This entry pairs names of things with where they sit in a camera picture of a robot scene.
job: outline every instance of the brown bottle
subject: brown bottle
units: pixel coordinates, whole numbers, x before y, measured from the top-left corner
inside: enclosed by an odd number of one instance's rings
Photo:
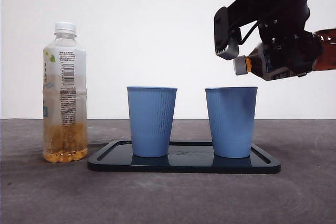
[[[323,53],[312,65],[313,71],[336,69],[336,29],[316,32],[320,39]],[[268,47],[259,44],[249,56],[239,56],[234,60],[236,75],[252,72],[266,81],[296,76],[288,67],[274,68]]]
[[[316,34],[322,43],[323,54],[313,64],[313,71],[336,69],[336,29],[321,30]]]

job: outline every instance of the black tray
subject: black tray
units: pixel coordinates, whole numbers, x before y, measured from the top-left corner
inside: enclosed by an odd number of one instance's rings
[[[133,155],[132,141],[112,141],[88,160],[96,171],[158,173],[244,173],[273,174],[280,162],[256,145],[245,158],[224,158],[214,154],[212,142],[170,142],[164,157]]]

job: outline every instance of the blue plastic cup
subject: blue plastic cup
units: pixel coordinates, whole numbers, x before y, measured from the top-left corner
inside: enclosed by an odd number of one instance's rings
[[[248,157],[254,129],[257,87],[205,89],[214,153]]]
[[[177,89],[127,87],[127,91],[133,154],[167,155]]]

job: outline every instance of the white wall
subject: white wall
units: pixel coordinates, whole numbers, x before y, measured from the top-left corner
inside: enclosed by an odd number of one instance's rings
[[[258,86],[256,118],[335,119],[336,71],[266,82],[215,56],[213,16],[233,1],[1,0],[1,117],[42,118],[42,49],[70,21],[87,49],[88,118],[128,118],[126,86],[144,85],[179,88],[175,118],[207,118],[205,87]],[[307,30],[336,26],[336,0],[309,7]]]

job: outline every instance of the yellow liquid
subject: yellow liquid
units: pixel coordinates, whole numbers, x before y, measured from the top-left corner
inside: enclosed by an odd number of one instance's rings
[[[44,126],[45,160],[70,162],[80,160],[88,154],[87,128],[83,123]]]

